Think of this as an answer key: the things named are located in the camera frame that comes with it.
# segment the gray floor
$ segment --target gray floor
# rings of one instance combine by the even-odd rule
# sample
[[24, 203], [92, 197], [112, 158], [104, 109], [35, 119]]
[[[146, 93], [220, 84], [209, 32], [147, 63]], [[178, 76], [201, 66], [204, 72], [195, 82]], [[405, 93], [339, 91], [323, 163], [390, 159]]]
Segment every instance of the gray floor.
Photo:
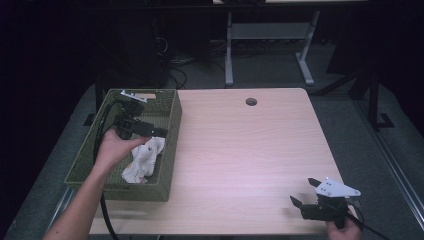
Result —
[[[306, 86], [295, 61], [298, 44], [263, 43], [260, 55], [234, 58], [232, 88], [300, 87], [308, 92], [321, 89], [341, 76], [326, 74], [333, 46], [313, 45], [307, 63], [316, 81]], [[224, 58], [215, 63], [194, 63], [180, 67], [187, 74], [187, 89], [224, 88]], [[182, 80], [182, 75], [173, 72]], [[374, 133], [363, 119], [361, 109], [366, 97], [352, 101], [347, 92], [351, 84], [321, 97], [311, 97], [315, 112], [327, 138], [334, 159], [346, 184], [359, 189], [366, 223], [390, 239], [424, 239], [424, 232], [408, 202], [398, 187], [396, 176], [389, 170], [386, 154], [380, 150]], [[169, 82], [167, 88], [173, 88]], [[382, 129], [384, 139], [393, 156], [407, 176], [420, 199], [424, 199], [424, 139], [400, 110], [392, 93], [380, 88], [379, 111], [387, 113], [395, 128]], [[43, 171], [24, 202], [6, 239], [40, 239], [50, 223], [54, 210], [66, 186], [64, 178], [88, 132], [83, 123], [94, 113], [94, 89], [87, 90], [53, 149]], [[156, 239], [156, 236], [121, 236], [121, 239]], [[90, 239], [110, 239], [109, 236], [90, 236]], [[165, 239], [218, 239], [216, 236], [166, 236]], [[235, 239], [326, 239], [325, 236], [237, 236]], [[365, 230], [362, 239], [380, 239]]]

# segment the white cloth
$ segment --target white cloth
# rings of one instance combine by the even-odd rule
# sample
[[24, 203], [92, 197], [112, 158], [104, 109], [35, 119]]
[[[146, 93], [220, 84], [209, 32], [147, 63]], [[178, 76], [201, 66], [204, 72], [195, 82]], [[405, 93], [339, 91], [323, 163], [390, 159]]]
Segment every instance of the white cloth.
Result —
[[152, 176], [155, 169], [157, 155], [165, 146], [165, 138], [152, 137], [144, 145], [134, 148], [131, 153], [133, 162], [122, 173], [127, 183], [146, 183], [145, 176]]

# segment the dark background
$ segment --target dark background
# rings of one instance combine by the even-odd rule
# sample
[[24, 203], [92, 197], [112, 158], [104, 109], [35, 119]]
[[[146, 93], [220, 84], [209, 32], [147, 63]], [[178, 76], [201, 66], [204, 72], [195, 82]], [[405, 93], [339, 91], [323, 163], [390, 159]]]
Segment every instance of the dark background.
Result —
[[[90, 2], [92, 6], [99, 3]], [[156, 14], [99, 14], [72, 1], [0, 4], [1, 237], [89, 86], [101, 80], [105, 89], [160, 87], [166, 71], [156, 56], [154, 35], [167, 37], [171, 45], [199, 58], [208, 58], [209, 40], [224, 39], [226, 14], [164, 13], [163, 22], [154, 27], [158, 33], [151, 31]], [[348, 74], [369, 61], [376, 62], [380, 82], [396, 95], [424, 135], [423, 9], [418, 1], [410, 1], [323, 10], [314, 42], [337, 43], [331, 73]], [[249, 20], [249, 14], [238, 17]], [[253, 16], [269, 20], [264, 15]], [[290, 11], [284, 16], [290, 17]]]

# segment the hand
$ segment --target hand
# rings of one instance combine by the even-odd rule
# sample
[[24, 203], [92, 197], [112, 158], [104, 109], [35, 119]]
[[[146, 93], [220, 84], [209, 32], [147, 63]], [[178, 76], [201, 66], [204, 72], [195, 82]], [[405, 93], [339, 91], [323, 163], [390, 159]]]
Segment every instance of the hand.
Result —
[[109, 129], [103, 135], [94, 169], [101, 171], [101, 173], [111, 173], [118, 163], [130, 154], [132, 149], [145, 144], [149, 140], [150, 137], [122, 140], [114, 128]]
[[361, 239], [361, 230], [349, 218], [345, 219], [345, 227], [338, 229], [334, 222], [325, 222], [327, 225], [327, 235], [329, 240], [359, 240]]

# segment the green basket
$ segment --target green basket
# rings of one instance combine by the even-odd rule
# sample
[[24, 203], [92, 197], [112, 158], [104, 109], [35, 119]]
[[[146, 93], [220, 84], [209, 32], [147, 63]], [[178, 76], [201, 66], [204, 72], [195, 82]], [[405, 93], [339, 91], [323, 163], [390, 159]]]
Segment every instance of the green basket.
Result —
[[[111, 106], [104, 123], [104, 128], [113, 124], [115, 116], [122, 113], [121, 104], [114, 104], [116, 100], [131, 101], [131, 98], [121, 94], [122, 89], [111, 89], [106, 95], [100, 110], [79, 150], [77, 157], [68, 172], [65, 183], [78, 190], [87, 178], [93, 167], [94, 142], [99, 124], [105, 110]], [[165, 147], [156, 159], [154, 173], [146, 177], [147, 183], [127, 183], [121, 176], [125, 167], [132, 162], [131, 154], [123, 160], [109, 176], [104, 195], [108, 200], [154, 201], [166, 202], [171, 190], [172, 173], [174, 169], [175, 151], [177, 148], [178, 132], [181, 122], [181, 103], [176, 90], [126, 90], [137, 96], [146, 97], [147, 103], [140, 119], [143, 122], [153, 123], [157, 128], [168, 130]]]

